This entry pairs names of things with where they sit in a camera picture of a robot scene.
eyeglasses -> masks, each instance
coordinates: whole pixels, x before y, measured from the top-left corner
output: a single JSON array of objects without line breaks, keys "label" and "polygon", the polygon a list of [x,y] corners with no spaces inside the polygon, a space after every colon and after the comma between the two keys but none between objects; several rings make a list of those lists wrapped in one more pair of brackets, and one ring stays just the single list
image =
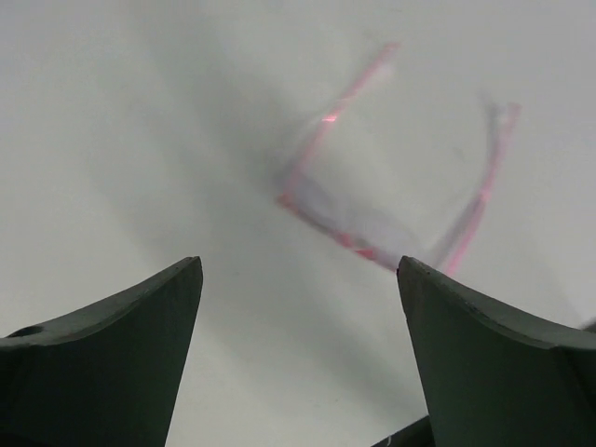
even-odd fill
[{"label": "eyeglasses", "polygon": [[[277,177],[278,186],[281,188],[278,203],[333,237],[342,246],[384,268],[395,272],[401,257],[408,255],[435,268],[444,266],[443,271],[452,276],[480,226],[494,187],[496,173],[510,145],[511,135],[520,115],[521,107],[518,104],[508,104],[503,116],[498,116],[499,113],[492,114],[489,123],[489,156],[480,187],[451,228],[430,250],[424,250],[413,232],[388,215],[363,212],[358,210],[358,207],[346,205],[344,200],[331,195],[305,174],[305,166],[316,154],[321,141],[337,122],[340,114],[393,56],[398,47],[398,44],[385,45],[362,76],[318,121],[307,143]],[[497,109],[498,107],[492,104],[492,110],[497,112]]]}]

white background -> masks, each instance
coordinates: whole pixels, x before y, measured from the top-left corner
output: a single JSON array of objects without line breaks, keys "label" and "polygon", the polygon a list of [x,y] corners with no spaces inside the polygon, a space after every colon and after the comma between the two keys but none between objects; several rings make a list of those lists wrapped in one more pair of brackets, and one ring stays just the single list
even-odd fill
[{"label": "white background", "polygon": [[596,316],[594,29],[590,0],[2,2],[2,332],[199,255],[168,446],[373,444],[425,413],[396,280],[276,207],[272,156],[399,40],[338,135],[351,187],[436,237],[484,163],[479,91],[519,102],[457,278],[577,326]]}]

screw hole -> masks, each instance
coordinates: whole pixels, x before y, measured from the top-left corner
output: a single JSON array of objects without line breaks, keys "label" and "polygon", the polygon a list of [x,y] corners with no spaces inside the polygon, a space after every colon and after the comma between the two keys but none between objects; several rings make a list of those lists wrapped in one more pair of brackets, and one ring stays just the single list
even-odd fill
[{"label": "screw hole", "polygon": [[7,338],[26,337],[28,335],[34,335],[40,333],[44,328],[41,326],[29,326],[27,328],[19,329],[16,332],[11,333]]}]

white surface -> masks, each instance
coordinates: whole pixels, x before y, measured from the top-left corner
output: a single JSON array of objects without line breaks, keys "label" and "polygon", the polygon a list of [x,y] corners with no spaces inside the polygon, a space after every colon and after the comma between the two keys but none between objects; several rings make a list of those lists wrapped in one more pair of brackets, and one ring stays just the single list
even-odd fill
[{"label": "white surface", "polygon": [[169,446],[371,445],[425,412],[396,280],[278,209],[268,160],[400,40],[345,165],[366,156],[352,187],[435,237],[480,175],[478,91],[521,103],[458,278],[577,325],[596,315],[595,25],[590,0],[3,2],[3,333],[197,254]]}]

pink eyeglass frame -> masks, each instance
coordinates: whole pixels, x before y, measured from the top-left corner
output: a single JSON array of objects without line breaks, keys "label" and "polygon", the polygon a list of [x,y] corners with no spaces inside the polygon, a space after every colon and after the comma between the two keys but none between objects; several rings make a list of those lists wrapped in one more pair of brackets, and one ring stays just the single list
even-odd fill
[{"label": "pink eyeglass frame", "polygon": [[[399,44],[390,43],[383,47],[382,51],[374,62],[364,71],[364,73],[357,79],[357,81],[350,86],[345,94],[335,103],[331,111],[319,120],[312,136],[308,139],[306,145],[302,148],[297,160],[290,166],[290,171],[286,175],[282,184],[282,192],[278,196],[277,202],[285,209],[292,212],[297,217],[301,218],[308,224],[311,224],[319,230],[327,233],[333,237],[339,244],[345,248],[355,252],[357,255],[376,262],[382,267],[395,271],[397,263],[384,262],[381,260],[380,248],[372,245],[361,247],[354,243],[354,235],[333,229],[328,225],[319,222],[317,219],[311,217],[307,210],[303,210],[300,200],[296,200],[294,191],[299,184],[303,170],[306,164],[314,156],[319,149],[324,137],[332,130],[333,124],[337,121],[340,114],[350,104],[351,100],[356,97],[360,91],[368,84],[370,79],[378,72],[378,70],[393,56],[399,48]],[[516,103],[508,104],[508,113],[505,123],[496,129],[495,141],[491,148],[490,160],[488,168],[478,190],[477,195],[469,202],[466,209],[460,214],[457,219],[458,223],[452,229],[450,242],[447,247],[443,247],[443,254],[434,259],[433,264],[445,264],[443,271],[452,276],[459,265],[461,264],[467,248],[472,239],[476,235],[480,226],[482,216],[486,210],[487,204],[490,200],[490,195],[494,188],[494,181],[498,168],[502,164],[503,157],[510,145],[512,132],[519,119],[521,107]],[[419,253],[404,253],[409,255],[418,255]]]}]

